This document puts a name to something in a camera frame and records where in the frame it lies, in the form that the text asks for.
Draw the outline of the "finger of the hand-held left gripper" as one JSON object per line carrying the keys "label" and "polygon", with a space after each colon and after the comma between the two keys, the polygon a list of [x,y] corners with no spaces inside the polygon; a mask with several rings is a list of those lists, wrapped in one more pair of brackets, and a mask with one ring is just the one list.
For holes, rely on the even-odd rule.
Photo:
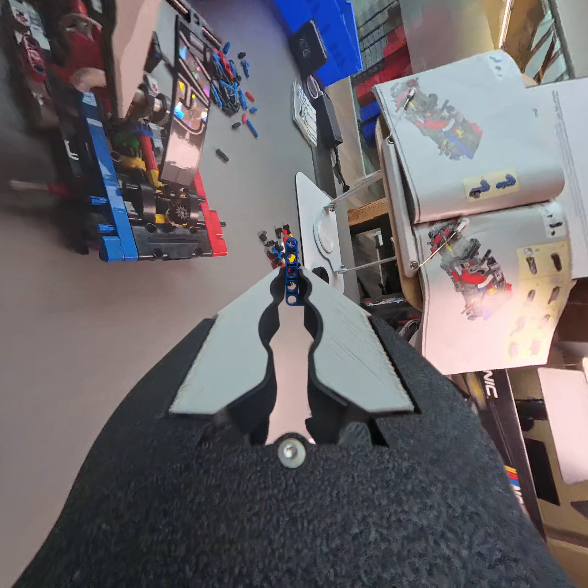
{"label": "finger of the hand-held left gripper", "polygon": [[210,51],[182,18],[175,20],[168,141],[160,180],[188,187],[198,171],[212,103]]}
{"label": "finger of the hand-held left gripper", "polygon": [[152,34],[172,61],[175,49],[176,11],[167,1],[115,1],[116,24],[112,34],[114,86],[119,118],[125,118],[143,81]]}

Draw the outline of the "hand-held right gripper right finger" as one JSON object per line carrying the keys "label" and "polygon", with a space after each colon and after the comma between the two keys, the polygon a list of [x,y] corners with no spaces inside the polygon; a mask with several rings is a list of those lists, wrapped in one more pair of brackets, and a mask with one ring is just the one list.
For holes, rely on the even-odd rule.
{"label": "hand-held right gripper right finger", "polygon": [[376,419],[414,415],[406,390],[371,315],[302,268],[308,354],[307,430],[315,442],[338,442],[350,423],[369,429]]}

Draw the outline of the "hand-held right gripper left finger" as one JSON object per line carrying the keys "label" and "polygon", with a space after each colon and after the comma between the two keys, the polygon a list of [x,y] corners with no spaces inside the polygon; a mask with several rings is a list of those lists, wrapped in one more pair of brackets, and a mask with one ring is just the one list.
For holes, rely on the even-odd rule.
{"label": "hand-held right gripper left finger", "polygon": [[213,318],[169,407],[174,416],[228,420],[251,444],[265,444],[277,382],[270,345],[280,328],[283,269],[275,269]]}

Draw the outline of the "blue toy brick beam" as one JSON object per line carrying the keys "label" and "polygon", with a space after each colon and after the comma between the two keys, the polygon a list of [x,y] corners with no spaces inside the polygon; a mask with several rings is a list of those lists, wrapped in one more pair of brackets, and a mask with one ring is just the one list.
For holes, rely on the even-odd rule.
{"label": "blue toy brick beam", "polygon": [[285,302],[288,306],[303,306],[303,300],[300,297],[299,277],[300,263],[298,241],[293,236],[284,240],[285,262]]}

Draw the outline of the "black power bank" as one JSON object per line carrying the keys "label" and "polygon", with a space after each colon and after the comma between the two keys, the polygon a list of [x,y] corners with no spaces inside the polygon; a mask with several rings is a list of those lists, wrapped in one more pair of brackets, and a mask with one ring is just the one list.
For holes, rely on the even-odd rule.
{"label": "black power bank", "polygon": [[313,19],[288,36],[288,45],[302,80],[313,76],[327,63],[327,49]]}

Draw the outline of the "pile of blue black pins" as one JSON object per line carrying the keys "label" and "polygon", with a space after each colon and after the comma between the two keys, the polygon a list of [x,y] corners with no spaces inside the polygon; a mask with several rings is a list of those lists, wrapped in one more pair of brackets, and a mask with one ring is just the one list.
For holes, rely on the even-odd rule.
{"label": "pile of blue black pins", "polygon": [[210,53],[212,100],[221,112],[231,118],[231,129],[248,128],[255,139],[259,138],[252,117],[258,111],[254,94],[244,87],[251,72],[245,52],[231,55],[231,43],[213,47]]}

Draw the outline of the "folded printed paper sheet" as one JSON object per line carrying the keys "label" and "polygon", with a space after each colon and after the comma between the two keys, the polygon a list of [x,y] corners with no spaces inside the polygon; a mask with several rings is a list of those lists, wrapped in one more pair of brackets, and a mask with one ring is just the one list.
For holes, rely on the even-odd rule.
{"label": "folded printed paper sheet", "polygon": [[292,84],[292,119],[306,142],[318,146],[316,110],[307,98],[299,81]]}

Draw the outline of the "toy brick vehicle model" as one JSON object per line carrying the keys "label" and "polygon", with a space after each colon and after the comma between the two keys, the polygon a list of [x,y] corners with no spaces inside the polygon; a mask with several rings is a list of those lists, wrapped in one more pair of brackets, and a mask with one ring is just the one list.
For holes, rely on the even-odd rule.
{"label": "toy brick vehicle model", "polygon": [[77,205],[77,245],[102,261],[175,261],[228,254],[201,174],[188,186],[160,180],[169,133],[173,74],[151,72],[117,118],[106,93],[59,91],[59,135],[66,159],[59,195]]}

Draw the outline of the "blue plastic bin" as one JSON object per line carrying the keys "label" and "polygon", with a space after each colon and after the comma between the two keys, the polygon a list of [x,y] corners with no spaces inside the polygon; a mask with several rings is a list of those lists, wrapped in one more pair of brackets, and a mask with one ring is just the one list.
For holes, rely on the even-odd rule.
{"label": "blue plastic bin", "polygon": [[287,36],[313,19],[327,49],[327,63],[314,75],[330,86],[362,70],[355,13],[350,1],[272,1]]}

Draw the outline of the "black power adapter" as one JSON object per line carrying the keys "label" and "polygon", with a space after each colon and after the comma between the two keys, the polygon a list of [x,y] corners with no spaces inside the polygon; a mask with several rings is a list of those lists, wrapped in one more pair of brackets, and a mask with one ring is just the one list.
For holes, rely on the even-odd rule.
{"label": "black power adapter", "polygon": [[343,138],[333,102],[323,92],[315,100],[314,106],[317,113],[317,125],[322,143],[329,149],[337,148],[343,143]]}

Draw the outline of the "toy brick instruction booklet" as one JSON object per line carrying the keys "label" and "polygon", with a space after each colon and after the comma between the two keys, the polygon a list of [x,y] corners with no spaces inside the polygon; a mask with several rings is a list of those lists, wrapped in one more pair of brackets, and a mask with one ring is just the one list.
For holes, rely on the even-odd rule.
{"label": "toy brick instruction booklet", "polygon": [[502,50],[373,88],[403,293],[442,374],[547,363],[587,277],[586,90],[527,87]]}

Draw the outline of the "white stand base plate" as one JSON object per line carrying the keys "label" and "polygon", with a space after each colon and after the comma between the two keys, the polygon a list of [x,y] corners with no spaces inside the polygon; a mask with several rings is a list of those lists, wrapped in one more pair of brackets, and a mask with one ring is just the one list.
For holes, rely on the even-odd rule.
{"label": "white stand base plate", "polygon": [[[402,184],[400,166],[392,143],[392,136],[381,116],[376,125],[376,146],[381,168],[373,174],[373,179],[383,180],[386,196],[370,205],[365,205],[364,208],[383,206],[383,213],[374,214],[373,218],[387,218],[384,224],[389,224],[392,231],[402,295],[411,306],[422,311],[423,295],[417,270],[409,267],[412,262],[410,255],[416,255],[415,248],[409,244],[413,236],[411,226],[408,225],[407,232],[403,230],[401,214],[395,212],[393,206],[395,203],[400,203],[398,197],[400,197]],[[343,274],[338,272],[342,265],[342,258],[337,218],[336,213],[330,211],[333,200],[301,172],[296,174],[295,183],[300,224],[299,242],[302,248],[299,256],[302,264],[309,271],[315,268],[325,269],[329,280],[328,285],[344,294]]]}

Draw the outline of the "black printed box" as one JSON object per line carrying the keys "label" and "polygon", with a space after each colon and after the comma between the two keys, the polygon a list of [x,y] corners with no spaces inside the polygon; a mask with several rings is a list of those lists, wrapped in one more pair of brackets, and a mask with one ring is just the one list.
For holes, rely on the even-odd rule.
{"label": "black printed box", "polygon": [[514,494],[523,511],[543,539],[541,519],[531,463],[527,454],[522,421],[506,370],[461,374],[467,402],[500,453]]}

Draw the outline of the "grey desk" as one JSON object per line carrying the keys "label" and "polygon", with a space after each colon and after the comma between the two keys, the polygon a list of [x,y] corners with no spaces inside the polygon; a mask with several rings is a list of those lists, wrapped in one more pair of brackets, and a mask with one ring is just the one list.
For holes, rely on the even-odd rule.
{"label": "grey desk", "polygon": [[[201,160],[228,255],[105,263],[58,243],[43,195],[7,180],[53,175],[24,132],[1,55],[1,587],[11,587],[59,516],[94,440],[125,395],[202,319],[270,271],[258,238],[299,235],[295,175],[315,183],[313,152],[292,121],[298,75],[270,1],[196,2],[231,50],[246,52],[258,111],[231,129],[217,109]],[[230,158],[222,162],[215,150]]]}

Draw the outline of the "pile of mixed small bricks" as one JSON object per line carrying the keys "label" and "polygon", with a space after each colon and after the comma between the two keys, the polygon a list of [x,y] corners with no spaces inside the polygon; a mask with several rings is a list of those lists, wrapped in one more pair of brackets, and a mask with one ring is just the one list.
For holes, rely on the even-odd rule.
{"label": "pile of mixed small bricks", "polygon": [[289,224],[276,227],[274,229],[274,234],[274,239],[268,237],[267,231],[261,231],[258,235],[259,240],[263,244],[265,256],[269,260],[272,270],[284,268],[284,240],[289,236],[295,237]]}

